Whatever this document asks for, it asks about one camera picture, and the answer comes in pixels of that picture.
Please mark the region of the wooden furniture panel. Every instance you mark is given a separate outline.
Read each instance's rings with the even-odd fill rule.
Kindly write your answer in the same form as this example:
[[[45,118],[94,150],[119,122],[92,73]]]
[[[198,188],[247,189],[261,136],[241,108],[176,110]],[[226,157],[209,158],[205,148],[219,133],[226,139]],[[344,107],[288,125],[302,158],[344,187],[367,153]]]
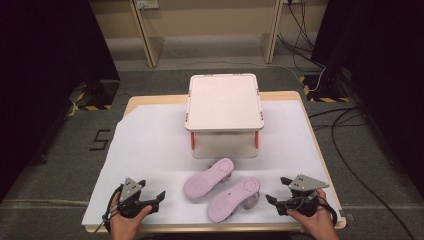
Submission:
[[[271,64],[273,61],[276,38],[283,10],[283,0],[272,0],[272,9],[267,16],[267,29],[260,35],[260,42],[264,55],[264,62]]]
[[[154,32],[150,20],[148,19],[147,10],[142,1],[143,0],[129,0],[138,32],[143,42],[147,63],[150,67],[154,68],[158,66],[164,48],[164,38],[157,36]]]

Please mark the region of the black stand base striped tape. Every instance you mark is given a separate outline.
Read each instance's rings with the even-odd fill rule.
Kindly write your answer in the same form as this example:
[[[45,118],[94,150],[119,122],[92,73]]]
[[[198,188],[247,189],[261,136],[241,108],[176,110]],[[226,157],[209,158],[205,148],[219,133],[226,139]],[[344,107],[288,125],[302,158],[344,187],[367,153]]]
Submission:
[[[75,110],[109,110],[120,86],[119,80],[100,80],[96,86],[77,85],[69,96]]]
[[[304,75],[299,78],[308,101],[311,102],[348,102],[347,93],[336,81],[322,80],[319,75]]]

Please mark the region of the person's right hand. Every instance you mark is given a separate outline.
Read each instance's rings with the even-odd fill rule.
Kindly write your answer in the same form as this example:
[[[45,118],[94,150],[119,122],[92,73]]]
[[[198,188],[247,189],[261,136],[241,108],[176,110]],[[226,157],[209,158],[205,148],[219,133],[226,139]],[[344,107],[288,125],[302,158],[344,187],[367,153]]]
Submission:
[[[323,205],[326,200],[326,193],[322,189],[317,189],[316,192],[319,194],[320,203]],[[326,210],[322,205],[317,207],[316,213],[311,217],[304,216],[298,211],[291,209],[287,211],[287,214],[302,224],[302,227],[300,229],[301,233],[324,231],[336,232],[332,223],[332,217],[330,212]]]

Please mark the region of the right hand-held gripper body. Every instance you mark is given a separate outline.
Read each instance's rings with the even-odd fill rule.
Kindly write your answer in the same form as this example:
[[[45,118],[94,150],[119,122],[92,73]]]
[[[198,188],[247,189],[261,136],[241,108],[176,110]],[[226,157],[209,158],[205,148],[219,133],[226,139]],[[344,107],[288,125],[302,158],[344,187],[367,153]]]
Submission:
[[[303,174],[297,175],[289,186],[291,198],[285,200],[286,207],[278,209],[280,215],[286,215],[289,209],[304,216],[313,216],[319,204],[317,189],[328,188],[329,184]]]

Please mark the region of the black curtain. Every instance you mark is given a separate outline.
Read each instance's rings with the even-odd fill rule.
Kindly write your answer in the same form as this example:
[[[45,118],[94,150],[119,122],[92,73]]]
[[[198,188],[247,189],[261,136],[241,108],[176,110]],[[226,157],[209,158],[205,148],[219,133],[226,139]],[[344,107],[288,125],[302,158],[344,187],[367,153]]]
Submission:
[[[312,58],[342,69],[424,198],[424,0],[328,0]]]
[[[0,0],[0,202],[80,83],[119,78],[89,0]]]

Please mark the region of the white shoe rack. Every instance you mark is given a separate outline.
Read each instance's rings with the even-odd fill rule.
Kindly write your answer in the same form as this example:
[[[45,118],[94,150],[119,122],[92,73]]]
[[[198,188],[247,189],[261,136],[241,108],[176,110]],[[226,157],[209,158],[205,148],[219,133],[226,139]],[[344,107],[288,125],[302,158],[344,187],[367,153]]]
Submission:
[[[194,75],[185,128],[196,158],[249,158],[259,153],[264,116],[253,74]]]

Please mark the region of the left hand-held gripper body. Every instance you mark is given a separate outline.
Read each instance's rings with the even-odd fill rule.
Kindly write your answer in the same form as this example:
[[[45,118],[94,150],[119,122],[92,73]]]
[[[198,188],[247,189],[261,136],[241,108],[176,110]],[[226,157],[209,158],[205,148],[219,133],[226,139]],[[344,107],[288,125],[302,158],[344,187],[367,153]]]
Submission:
[[[138,188],[137,183],[127,177],[118,198],[118,210],[123,217],[128,219],[136,217],[146,207],[139,200],[142,189]]]

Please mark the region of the pink sandal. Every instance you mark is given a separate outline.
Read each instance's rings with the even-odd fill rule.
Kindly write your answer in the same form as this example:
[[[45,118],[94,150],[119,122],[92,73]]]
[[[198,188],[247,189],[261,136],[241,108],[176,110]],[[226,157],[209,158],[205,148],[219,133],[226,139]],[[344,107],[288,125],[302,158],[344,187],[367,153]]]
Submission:
[[[233,161],[229,158],[222,158],[207,170],[189,177],[183,185],[183,192],[190,199],[201,198],[218,183],[227,181],[233,170]]]
[[[261,184],[255,177],[248,177],[212,198],[207,208],[208,218],[219,223],[225,221],[241,207],[252,209],[259,201]]]

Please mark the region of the white wall power socket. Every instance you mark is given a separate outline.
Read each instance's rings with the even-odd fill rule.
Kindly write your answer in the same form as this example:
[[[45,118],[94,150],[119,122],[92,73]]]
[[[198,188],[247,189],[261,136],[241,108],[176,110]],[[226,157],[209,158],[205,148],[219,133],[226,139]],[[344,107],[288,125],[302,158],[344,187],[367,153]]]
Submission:
[[[159,8],[158,0],[135,0],[135,3],[142,10]]]

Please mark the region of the person's left hand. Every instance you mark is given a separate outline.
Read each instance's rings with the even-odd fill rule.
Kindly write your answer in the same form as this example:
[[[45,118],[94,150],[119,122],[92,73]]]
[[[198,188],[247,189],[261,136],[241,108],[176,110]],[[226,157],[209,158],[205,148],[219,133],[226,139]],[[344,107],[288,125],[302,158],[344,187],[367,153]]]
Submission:
[[[146,206],[136,217],[128,219],[123,217],[117,209],[119,193],[116,193],[112,200],[110,228],[114,232],[132,232],[138,233],[141,222],[150,214],[152,207]]]

